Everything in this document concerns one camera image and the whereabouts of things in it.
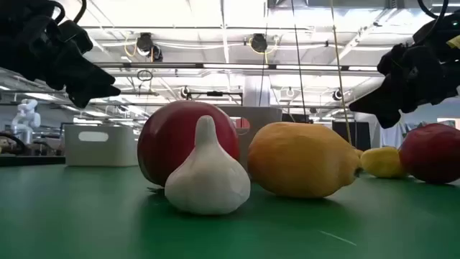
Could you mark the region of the red apple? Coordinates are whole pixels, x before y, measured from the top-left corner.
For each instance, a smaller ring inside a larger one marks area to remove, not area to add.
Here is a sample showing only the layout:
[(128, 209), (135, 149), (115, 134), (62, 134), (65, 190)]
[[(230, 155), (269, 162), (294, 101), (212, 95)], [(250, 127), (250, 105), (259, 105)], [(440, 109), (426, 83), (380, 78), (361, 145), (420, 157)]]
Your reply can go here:
[(190, 155), (195, 145), (196, 122), (213, 117), (220, 145), (231, 157), (240, 156), (239, 141), (230, 117), (213, 104), (174, 101), (155, 111), (144, 123), (137, 142), (137, 158), (144, 177), (161, 187)]
[(405, 171), (432, 184), (460, 179), (460, 130), (434, 123), (407, 133), (399, 149)]

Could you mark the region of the black upright panel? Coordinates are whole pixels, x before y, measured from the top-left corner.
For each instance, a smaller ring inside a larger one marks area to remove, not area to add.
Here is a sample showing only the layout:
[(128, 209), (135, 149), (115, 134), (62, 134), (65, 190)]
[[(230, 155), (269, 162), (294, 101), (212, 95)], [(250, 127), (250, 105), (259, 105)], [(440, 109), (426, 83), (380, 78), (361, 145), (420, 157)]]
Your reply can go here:
[[(345, 122), (333, 122), (332, 130), (349, 141), (348, 131)], [(369, 123), (350, 122), (349, 123), (351, 144), (358, 150), (365, 151), (371, 148)]]

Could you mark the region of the white robot figure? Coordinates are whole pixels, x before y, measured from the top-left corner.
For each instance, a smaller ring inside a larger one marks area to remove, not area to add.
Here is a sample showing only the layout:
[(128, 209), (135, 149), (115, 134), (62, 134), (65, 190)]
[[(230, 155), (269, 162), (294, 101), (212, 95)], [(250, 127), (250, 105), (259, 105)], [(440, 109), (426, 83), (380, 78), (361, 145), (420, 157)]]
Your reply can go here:
[(17, 105), (17, 115), (11, 122), (12, 132), (24, 144), (32, 143), (34, 128), (41, 125), (41, 116), (35, 111), (38, 105), (36, 99), (22, 99)]

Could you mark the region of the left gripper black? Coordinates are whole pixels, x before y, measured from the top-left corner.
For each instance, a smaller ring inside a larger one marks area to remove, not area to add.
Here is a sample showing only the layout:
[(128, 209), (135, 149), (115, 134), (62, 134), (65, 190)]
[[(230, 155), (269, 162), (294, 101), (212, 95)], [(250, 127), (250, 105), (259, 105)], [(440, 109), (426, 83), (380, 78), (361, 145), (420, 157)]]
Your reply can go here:
[(118, 96), (115, 78), (83, 57), (93, 44), (73, 21), (8, 21), (0, 26), (0, 67), (39, 79), (86, 108), (91, 99)]

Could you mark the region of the yellow lemon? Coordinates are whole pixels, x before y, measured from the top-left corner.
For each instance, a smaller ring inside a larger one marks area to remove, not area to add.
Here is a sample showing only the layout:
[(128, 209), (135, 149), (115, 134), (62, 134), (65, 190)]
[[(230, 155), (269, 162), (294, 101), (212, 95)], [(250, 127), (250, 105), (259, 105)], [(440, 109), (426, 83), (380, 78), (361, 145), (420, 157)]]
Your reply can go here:
[(277, 196), (319, 199), (352, 184), (362, 164), (355, 148), (332, 129), (275, 122), (254, 136), (247, 167), (254, 181)]
[(408, 177), (396, 147), (371, 148), (362, 153), (360, 160), (364, 171), (377, 178)]

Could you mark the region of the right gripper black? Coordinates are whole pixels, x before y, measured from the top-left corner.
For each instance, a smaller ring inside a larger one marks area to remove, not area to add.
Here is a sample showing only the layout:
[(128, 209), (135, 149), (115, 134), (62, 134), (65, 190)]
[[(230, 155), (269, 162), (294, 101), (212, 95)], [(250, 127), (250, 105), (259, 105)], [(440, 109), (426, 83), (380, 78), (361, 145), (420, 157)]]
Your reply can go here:
[(349, 108), (374, 114), (384, 129), (400, 121), (400, 110), (413, 112), (422, 104), (437, 105), (456, 96), (460, 86), (460, 58), (439, 60), (426, 46), (395, 45), (381, 57), (377, 70), (384, 81)]

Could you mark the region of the long ceiling light rail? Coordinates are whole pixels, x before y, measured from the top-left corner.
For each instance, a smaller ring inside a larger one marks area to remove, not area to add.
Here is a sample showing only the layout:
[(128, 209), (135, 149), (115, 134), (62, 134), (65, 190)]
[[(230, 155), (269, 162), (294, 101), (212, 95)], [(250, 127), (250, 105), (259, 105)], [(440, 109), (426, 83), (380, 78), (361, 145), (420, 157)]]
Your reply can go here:
[(97, 62), (101, 68), (177, 68), (177, 69), (224, 69), (224, 70), (311, 70), (335, 71), (337, 65), (280, 65), (280, 64), (236, 64), (236, 63), (115, 63)]

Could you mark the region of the patterned cloth curtain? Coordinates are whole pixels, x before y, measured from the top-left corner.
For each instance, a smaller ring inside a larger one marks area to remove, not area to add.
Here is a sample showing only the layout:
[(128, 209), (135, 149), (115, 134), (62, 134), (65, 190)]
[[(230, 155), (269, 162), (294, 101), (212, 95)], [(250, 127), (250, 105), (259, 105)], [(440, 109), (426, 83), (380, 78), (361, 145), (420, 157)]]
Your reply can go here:
[(380, 131), (380, 145), (382, 147), (400, 148), (407, 134), (405, 121), (399, 121), (394, 126)]

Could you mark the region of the white plastic basket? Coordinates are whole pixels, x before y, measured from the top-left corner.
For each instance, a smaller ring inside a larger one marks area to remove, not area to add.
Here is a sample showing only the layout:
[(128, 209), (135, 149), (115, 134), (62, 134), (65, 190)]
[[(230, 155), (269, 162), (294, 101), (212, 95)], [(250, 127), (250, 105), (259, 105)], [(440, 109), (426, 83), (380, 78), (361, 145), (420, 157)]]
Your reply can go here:
[(257, 132), (273, 122), (282, 121), (282, 110), (268, 106), (220, 106), (229, 117), (238, 117), (242, 122), (235, 122), (239, 140), (239, 162), (247, 169), (248, 148)]
[(69, 166), (138, 165), (137, 141), (131, 127), (72, 124), (64, 130), (65, 162)]

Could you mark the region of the white garlic bulb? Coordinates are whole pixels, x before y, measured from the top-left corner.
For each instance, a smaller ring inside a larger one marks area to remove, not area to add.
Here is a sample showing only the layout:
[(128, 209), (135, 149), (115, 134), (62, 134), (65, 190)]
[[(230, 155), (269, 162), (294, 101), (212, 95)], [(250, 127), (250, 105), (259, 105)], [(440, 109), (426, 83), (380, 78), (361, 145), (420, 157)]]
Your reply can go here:
[(213, 118), (200, 117), (195, 146), (167, 178), (165, 197), (183, 212), (221, 215), (237, 210), (249, 199), (250, 192), (248, 173), (219, 144)]

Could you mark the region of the black overhead gantry frame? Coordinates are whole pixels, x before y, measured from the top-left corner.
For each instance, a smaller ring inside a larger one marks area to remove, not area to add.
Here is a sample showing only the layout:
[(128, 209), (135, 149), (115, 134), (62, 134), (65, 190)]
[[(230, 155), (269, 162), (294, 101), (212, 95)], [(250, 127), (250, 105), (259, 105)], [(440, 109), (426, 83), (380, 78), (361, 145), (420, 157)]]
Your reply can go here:
[[(236, 102), (236, 105), (243, 106), (243, 93), (232, 93), (232, 92), (223, 92), (223, 91), (206, 91), (206, 92), (188, 92), (185, 95), (186, 100), (193, 100), (193, 96), (209, 96), (209, 97), (222, 97), (222, 96), (228, 96), (233, 102)], [(239, 96), (241, 101), (238, 102), (236, 100), (233, 100), (233, 96)]]

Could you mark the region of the white building pillar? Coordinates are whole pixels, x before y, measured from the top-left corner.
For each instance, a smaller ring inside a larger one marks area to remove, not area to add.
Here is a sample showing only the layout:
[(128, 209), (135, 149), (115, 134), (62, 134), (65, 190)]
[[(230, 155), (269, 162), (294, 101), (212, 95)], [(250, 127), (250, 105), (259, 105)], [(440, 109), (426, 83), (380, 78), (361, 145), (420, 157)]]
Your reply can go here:
[(246, 76), (243, 86), (244, 106), (270, 106), (271, 83), (268, 76)]

